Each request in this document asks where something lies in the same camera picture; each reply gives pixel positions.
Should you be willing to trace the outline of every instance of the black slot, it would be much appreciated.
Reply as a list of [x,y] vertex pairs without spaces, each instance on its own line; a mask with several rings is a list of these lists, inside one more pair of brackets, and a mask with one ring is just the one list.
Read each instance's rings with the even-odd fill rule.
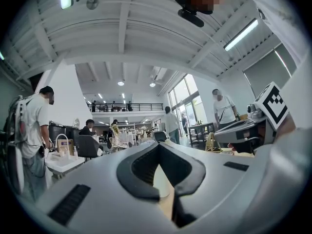
[[50,212],[49,216],[57,223],[66,225],[89,191],[90,187],[86,185],[76,185]]
[[227,167],[230,167],[230,168],[233,168],[233,169],[236,169],[236,170],[241,170],[241,171],[247,171],[248,169],[248,165],[243,165],[243,164],[239,164],[239,163],[234,163],[234,162],[226,162],[224,164],[224,166],[227,166]]

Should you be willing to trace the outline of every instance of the white t-shirt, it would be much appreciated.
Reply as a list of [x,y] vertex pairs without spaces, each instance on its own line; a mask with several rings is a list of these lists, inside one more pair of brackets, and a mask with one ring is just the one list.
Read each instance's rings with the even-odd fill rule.
[[49,125],[48,106],[48,102],[41,95],[31,96],[27,105],[28,122],[26,123],[29,133],[21,152],[24,158],[33,157],[42,146],[40,126]]
[[235,115],[232,107],[235,104],[228,96],[223,96],[221,101],[214,101],[214,114],[218,114],[219,119],[222,117],[220,124],[235,121]]
[[180,122],[173,113],[167,113],[161,119],[161,122],[165,123],[165,129],[167,133],[171,133],[175,129],[180,129]]
[[266,17],[264,22],[281,40],[297,66],[297,70],[281,89],[280,94],[296,127],[310,128],[312,127],[312,118],[309,117],[309,109],[312,106],[310,38],[287,0],[254,0],[254,2]]

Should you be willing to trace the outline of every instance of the cardboard box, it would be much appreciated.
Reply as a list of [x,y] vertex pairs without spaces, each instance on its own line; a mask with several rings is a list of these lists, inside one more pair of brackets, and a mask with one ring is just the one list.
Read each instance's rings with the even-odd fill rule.
[[[68,140],[69,153],[71,156],[74,156],[74,141],[72,139]],[[63,150],[64,153],[67,150],[67,140],[66,139],[58,139],[58,152]]]

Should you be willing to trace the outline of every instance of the faucet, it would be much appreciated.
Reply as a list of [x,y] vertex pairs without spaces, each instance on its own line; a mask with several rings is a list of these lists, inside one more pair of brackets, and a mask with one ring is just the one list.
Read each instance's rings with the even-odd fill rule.
[[55,139],[55,148],[58,147],[58,137],[61,136],[61,135],[63,135],[63,136],[66,137],[66,139],[67,139],[67,151],[69,151],[68,138],[67,138],[67,136],[66,136],[65,134],[59,134],[59,135],[57,136],[57,138]]

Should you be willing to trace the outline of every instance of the hair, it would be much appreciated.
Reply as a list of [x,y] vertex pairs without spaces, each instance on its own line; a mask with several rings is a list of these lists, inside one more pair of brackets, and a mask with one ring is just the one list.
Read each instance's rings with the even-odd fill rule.
[[170,107],[165,107],[166,114],[170,113]]
[[220,91],[220,90],[218,90],[217,88],[213,89],[213,94],[214,94],[214,92],[217,92],[217,91]]
[[94,124],[94,120],[92,120],[92,119],[87,120],[87,121],[86,121],[86,126],[87,126],[89,123],[93,123],[93,124]]
[[44,87],[44,88],[41,88],[40,91],[39,91],[39,93],[40,93],[40,94],[43,94],[43,95],[46,95],[46,94],[48,94],[48,93],[51,93],[51,94],[54,95],[53,89],[52,89],[51,87],[49,87],[49,86],[46,86],[46,87]]

